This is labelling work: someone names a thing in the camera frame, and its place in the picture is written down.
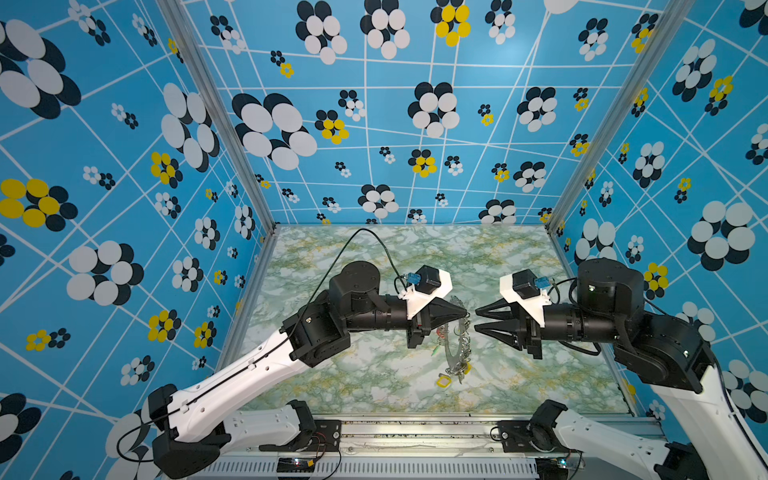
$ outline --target metal corner post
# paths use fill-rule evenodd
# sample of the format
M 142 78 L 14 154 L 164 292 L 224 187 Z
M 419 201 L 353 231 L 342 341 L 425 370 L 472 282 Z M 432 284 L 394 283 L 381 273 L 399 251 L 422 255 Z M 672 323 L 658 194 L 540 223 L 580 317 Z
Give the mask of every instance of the metal corner post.
M 592 136 L 594 141 L 590 144 L 589 151 L 582 157 L 576 171 L 568 181 L 568 185 L 563 190 L 563 194 L 554 207 L 552 218 L 548 222 L 549 225 L 559 225 L 571 211 L 581 192 L 584 179 L 598 165 L 598 161 L 624 122 L 637 93 L 648 81 L 650 74 L 658 65 L 664 52 L 667 51 L 672 38 L 680 29 L 685 16 L 688 15 L 695 2 L 696 0 L 669 0 L 667 3 L 667 8 L 660 16 L 658 27 L 654 30 L 653 40 L 648 42 L 645 52 L 635 62 L 627 79 L 624 80 L 624 84 L 621 85 L 619 95 L 608 108 L 607 115 L 600 123 L 597 132 Z
M 160 7 L 160 11 L 170 29 L 170 34 L 173 35 L 179 49 L 184 53 L 184 64 L 187 66 L 192 80 L 208 108 L 211 120 L 216 125 L 217 132 L 221 137 L 221 143 L 227 149 L 232 159 L 237 177 L 253 202 L 253 209 L 256 211 L 266 231 L 272 233 L 275 227 L 275 220 L 272 218 L 266 200 L 256 183 L 253 170 L 240 144 L 240 139 L 237 137 L 237 133 L 230 122 L 227 109 L 224 107 L 221 96 L 219 96 L 214 78 L 206 65 L 205 58 L 203 58 L 203 53 L 194 39 L 184 7 L 179 3 L 179 0 L 157 0 L 157 5 Z

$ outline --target green marble surface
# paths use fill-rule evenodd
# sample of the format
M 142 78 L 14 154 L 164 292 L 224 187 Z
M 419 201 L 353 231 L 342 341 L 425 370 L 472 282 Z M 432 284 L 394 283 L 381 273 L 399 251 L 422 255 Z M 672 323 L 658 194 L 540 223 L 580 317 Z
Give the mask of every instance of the green marble surface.
M 243 341 L 245 353 L 293 315 L 314 291 L 339 249 L 357 227 L 281 227 L 269 269 Z M 427 264 L 451 273 L 453 291 L 473 312 L 499 298 L 498 278 L 530 268 L 565 278 L 543 227 L 373 226 L 400 273 Z M 394 273 L 373 236 L 361 232 L 332 275 L 350 261 L 368 260 L 382 276 L 381 293 L 394 293 Z M 488 322 L 474 314 L 472 323 Z M 243 407 L 272 409 L 305 400 L 313 413 L 475 412 L 531 413 L 546 399 L 580 413 L 626 413 L 628 408 L 602 356 L 586 356 L 546 342 L 533 360 L 471 328 L 472 371 L 462 384 L 435 384 L 447 366 L 432 333 L 416 349 L 404 332 L 352 334 L 352 346 L 294 376 Z

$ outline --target black cable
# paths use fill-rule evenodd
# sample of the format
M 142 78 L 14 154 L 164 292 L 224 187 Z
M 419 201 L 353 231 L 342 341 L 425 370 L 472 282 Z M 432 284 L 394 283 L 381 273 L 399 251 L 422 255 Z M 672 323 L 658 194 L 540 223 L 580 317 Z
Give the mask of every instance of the black cable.
M 576 350 L 577 352 L 586 353 L 587 355 L 598 356 L 603 352 L 603 347 L 601 347 L 599 343 L 592 343 L 592 345 L 594 345 L 595 350 L 587 350 L 587 349 L 582 349 L 580 346 L 576 346 L 572 343 L 563 342 L 562 340 L 559 340 L 559 342 L 562 346 L 566 346 L 571 350 Z

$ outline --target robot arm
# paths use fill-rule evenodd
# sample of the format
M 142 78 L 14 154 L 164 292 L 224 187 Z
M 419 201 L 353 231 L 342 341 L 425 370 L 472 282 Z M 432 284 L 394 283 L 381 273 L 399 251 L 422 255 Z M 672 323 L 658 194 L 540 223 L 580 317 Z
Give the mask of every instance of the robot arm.
M 530 270 L 502 277 L 504 298 L 476 310 L 500 321 L 475 330 L 536 359 L 542 340 L 613 343 L 616 361 L 662 397 L 693 448 L 611 431 L 551 400 L 529 424 L 534 445 L 581 450 L 653 480 L 768 478 L 768 455 L 733 407 L 709 343 L 688 322 L 645 311 L 640 272 L 615 260 L 587 260 L 578 270 L 574 304 L 553 305 L 532 278 Z
M 261 412 L 249 422 L 235 413 L 262 392 L 349 348 L 350 333 L 405 330 L 409 348 L 466 310 L 442 299 L 451 291 L 448 272 L 423 266 L 400 296 L 379 295 L 379 270 L 352 262 L 329 281 L 329 289 L 283 321 L 255 349 L 215 375 L 179 390 L 165 385 L 149 395 L 149 413 L 161 434 L 152 442 L 155 465 L 170 478 L 207 467 L 221 452 L 258 445 L 295 451 L 315 432 L 305 402 Z

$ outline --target blue wallpaper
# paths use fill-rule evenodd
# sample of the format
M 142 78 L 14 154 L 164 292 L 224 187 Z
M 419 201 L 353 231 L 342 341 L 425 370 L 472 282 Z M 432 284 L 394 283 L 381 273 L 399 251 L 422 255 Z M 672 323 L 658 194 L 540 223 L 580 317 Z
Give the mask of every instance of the blue wallpaper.
M 699 0 L 564 225 L 575 267 L 612 257 L 645 274 L 646 297 L 697 326 L 726 387 L 768 445 L 768 17 L 765 2 Z M 629 373 L 638 406 L 684 440 Z
M 665 5 L 184 2 L 275 220 L 326 224 L 548 221 Z
M 5 2 L 0 91 L 0 478 L 154 478 L 116 442 L 214 371 L 264 229 L 152 0 Z

